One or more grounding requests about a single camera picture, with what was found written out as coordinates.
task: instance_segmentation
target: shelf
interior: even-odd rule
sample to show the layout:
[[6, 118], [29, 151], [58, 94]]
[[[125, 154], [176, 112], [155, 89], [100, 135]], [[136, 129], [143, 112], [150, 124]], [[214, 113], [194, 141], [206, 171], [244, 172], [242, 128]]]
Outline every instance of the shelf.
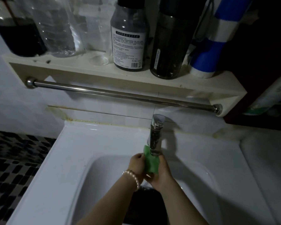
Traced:
[[187, 90], [190, 92], [188, 94], [190, 97], [198, 95], [201, 98], [209, 99], [211, 104], [221, 103], [224, 106], [224, 112], [221, 116], [228, 113], [246, 94], [245, 89], [233, 73], [229, 71], [217, 73], [210, 79], [201, 79], [188, 74], [187, 66], [184, 65], [180, 77], [173, 80], [164, 80], [152, 75], [148, 67], [141, 72], [127, 72], [117, 68], [113, 63], [104, 66], [92, 66], [89, 60], [97, 54], [92, 52], [69, 58], [56, 58], [51, 55], [19, 57], [7, 53], [2, 58], [22, 82], [27, 76], [45, 79], [51, 75], [54, 78], [54, 74], [60, 75], [61, 71], [64, 71], [67, 74], [74, 73], [76, 76], [77, 74], [83, 74], [84, 78], [86, 75], [90, 75], [117, 81], [125, 80], [136, 84], [143, 83], [143, 87], [157, 87], [158, 90], [166, 91], [168, 94], [183, 94], [183, 100], [187, 98], [185, 96], [187, 94], [185, 90]]

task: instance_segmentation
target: black bottle cap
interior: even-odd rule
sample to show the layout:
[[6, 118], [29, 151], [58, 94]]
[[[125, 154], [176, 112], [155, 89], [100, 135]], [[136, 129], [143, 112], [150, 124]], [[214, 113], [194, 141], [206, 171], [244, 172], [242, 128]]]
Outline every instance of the black bottle cap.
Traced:
[[160, 0], [159, 11], [180, 19], [200, 16], [207, 0]]
[[118, 5], [129, 9], [143, 9], [145, 0], [118, 0]]

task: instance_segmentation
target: bracelet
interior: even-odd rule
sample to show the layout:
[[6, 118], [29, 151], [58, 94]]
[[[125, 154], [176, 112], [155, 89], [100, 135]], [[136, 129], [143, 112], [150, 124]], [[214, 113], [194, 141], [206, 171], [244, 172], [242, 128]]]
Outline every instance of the bracelet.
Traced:
[[131, 175], [132, 178], [134, 178], [134, 180], [136, 182], [136, 186], [137, 186], [137, 188], [136, 188], [136, 191], [137, 191], [140, 188], [140, 182], [138, 181], [138, 178], [136, 177], [136, 175], [131, 170], [126, 170], [123, 172], [123, 174], [124, 173], [127, 173], [127, 174]]

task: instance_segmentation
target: chrome faucet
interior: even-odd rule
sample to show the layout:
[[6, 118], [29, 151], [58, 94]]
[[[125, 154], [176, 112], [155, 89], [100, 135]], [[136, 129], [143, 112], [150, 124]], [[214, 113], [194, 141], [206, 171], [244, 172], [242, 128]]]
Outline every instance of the chrome faucet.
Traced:
[[150, 146], [150, 152], [153, 156], [161, 155], [161, 129], [164, 126], [165, 116], [154, 114], [151, 127], [150, 136], [147, 140], [148, 146]]

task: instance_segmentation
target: floor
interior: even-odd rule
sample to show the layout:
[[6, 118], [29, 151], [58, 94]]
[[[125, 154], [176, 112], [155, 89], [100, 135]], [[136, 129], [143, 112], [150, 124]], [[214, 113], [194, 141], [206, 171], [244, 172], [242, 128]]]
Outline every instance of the floor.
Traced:
[[39, 167], [39, 163], [0, 158], [0, 225], [6, 224]]

